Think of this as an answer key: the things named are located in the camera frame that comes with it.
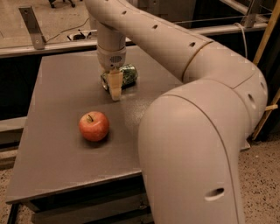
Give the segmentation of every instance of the white cable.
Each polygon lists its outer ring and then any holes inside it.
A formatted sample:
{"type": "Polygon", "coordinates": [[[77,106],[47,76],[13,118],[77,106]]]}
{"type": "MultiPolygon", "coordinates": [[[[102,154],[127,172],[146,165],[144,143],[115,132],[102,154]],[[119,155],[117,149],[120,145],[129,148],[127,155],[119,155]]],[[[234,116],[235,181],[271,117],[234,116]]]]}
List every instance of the white cable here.
{"type": "Polygon", "coordinates": [[[245,37],[244,27],[239,23],[235,23],[234,25],[236,25],[237,27],[239,27],[241,29],[242,36],[243,36],[243,42],[244,42],[244,48],[245,48],[245,58],[247,59],[248,51],[247,51],[247,41],[246,41],[246,37],[245,37]]]}

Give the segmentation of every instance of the soda can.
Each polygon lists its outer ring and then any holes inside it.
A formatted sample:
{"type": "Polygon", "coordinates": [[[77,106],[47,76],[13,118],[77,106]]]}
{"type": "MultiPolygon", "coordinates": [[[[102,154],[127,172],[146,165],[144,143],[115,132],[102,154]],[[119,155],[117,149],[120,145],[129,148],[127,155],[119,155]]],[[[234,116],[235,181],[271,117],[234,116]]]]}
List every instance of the soda can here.
{"type": "MultiPolygon", "coordinates": [[[[131,85],[134,85],[137,81],[137,69],[132,64],[121,66],[119,69],[123,73],[122,88],[127,88],[131,85]]],[[[101,75],[101,82],[105,90],[109,90],[107,78],[108,73],[103,73],[101,75]]]]}

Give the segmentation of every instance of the cable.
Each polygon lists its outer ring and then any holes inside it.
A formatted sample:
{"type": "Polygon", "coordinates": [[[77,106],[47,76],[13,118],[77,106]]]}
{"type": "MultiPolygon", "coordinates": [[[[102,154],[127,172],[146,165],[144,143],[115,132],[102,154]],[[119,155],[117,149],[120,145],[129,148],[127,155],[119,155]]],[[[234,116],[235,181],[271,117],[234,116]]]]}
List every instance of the cable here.
{"type": "Polygon", "coordinates": [[[89,20],[89,17],[86,19],[86,21],[85,21],[82,25],[78,25],[78,26],[75,26],[75,27],[73,27],[73,28],[69,28],[69,29],[66,29],[66,30],[64,30],[64,31],[61,31],[59,34],[57,34],[57,35],[55,35],[55,36],[49,38],[49,39],[46,41],[46,43],[49,42],[49,41],[52,40],[52,39],[57,38],[57,37],[58,37],[60,34],[62,34],[63,32],[68,32],[68,31],[71,31],[71,30],[73,30],[73,29],[77,29],[77,28],[79,28],[79,27],[82,27],[83,25],[85,25],[85,24],[87,23],[88,20],[89,20]]]}
{"type": "Polygon", "coordinates": [[[245,37],[244,27],[239,23],[235,23],[234,25],[236,25],[237,27],[239,27],[241,29],[242,36],[243,36],[243,42],[244,42],[244,48],[245,48],[245,58],[247,59],[248,50],[247,50],[247,41],[246,41],[246,37],[245,37]]]}
{"type": "Polygon", "coordinates": [[[4,35],[2,34],[2,32],[1,32],[1,31],[0,31],[0,34],[1,34],[2,38],[3,38],[3,39],[5,39],[5,37],[4,37],[4,35]]]}
{"type": "Polygon", "coordinates": [[[80,29],[76,33],[71,33],[67,35],[67,38],[72,41],[72,40],[77,40],[77,39],[88,39],[89,36],[96,36],[97,30],[90,30],[90,31],[81,31],[80,29]]]}
{"type": "MultiPolygon", "coordinates": [[[[258,14],[260,16],[271,16],[272,13],[263,13],[258,14]]],[[[214,18],[206,18],[206,19],[198,19],[198,20],[186,20],[186,21],[178,21],[173,22],[175,25],[180,24],[187,24],[187,23],[197,23],[197,22],[205,22],[205,21],[218,21],[218,20],[226,20],[226,19],[233,19],[233,18],[244,18],[244,16],[237,16],[237,17],[214,17],[214,18]]]]}
{"type": "Polygon", "coordinates": [[[269,9],[269,8],[267,8],[267,7],[264,7],[263,5],[260,5],[260,7],[261,7],[261,8],[264,8],[264,9],[265,9],[265,10],[267,10],[267,11],[272,12],[272,10],[271,10],[271,9],[269,9]]]}

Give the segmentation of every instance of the apple stem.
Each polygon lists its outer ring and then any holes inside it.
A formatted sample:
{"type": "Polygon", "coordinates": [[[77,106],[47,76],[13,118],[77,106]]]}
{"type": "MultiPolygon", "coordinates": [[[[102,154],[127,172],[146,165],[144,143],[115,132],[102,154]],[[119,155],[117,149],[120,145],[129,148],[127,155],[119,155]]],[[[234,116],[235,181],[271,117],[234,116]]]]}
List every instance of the apple stem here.
{"type": "Polygon", "coordinates": [[[93,119],[93,117],[91,115],[87,115],[87,120],[89,122],[93,122],[94,121],[94,119],[93,119]]]}

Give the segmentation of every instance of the black cable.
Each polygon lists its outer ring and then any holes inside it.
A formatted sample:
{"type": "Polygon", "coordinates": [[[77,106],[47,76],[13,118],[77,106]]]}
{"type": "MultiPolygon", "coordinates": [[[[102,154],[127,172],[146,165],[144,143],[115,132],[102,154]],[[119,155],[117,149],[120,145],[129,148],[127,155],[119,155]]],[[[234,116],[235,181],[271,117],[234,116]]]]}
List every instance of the black cable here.
{"type": "Polygon", "coordinates": [[[1,31],[0,31],[0,34],[1,34],[2,38],[3,38],[3,39],[5,39],[5,37],[4,37],[4,35],[2,34],[2,32],[1,32],[1,31]]]}
{"type": "Polygon", "coordinates": [[[68,31],[71,31],[71,30],[73,30],[73,29],[77,29],[77,28],[82,27],[83,25],[85,25],[85,24],[87,23],[88,20],[89,20],[89,17],[86,19],[85,23],[83,23],[82,25],[78,25],[78,26],[75,26],[75,27],[73,27],[73,28],[69,28],[69,29],[66,29],[66,30],[64,30],[64,31],[61,31],[59,34],[57,34],[57,35],[55,35],[55,36],[49,38],[49,39],[46,41],[46,43],[49,42],[49,41],[52,40],[52,39],[57,38],[57,37],[58,37],[60,34],[62,34],[63,32],[68,32],[68,31]]]}

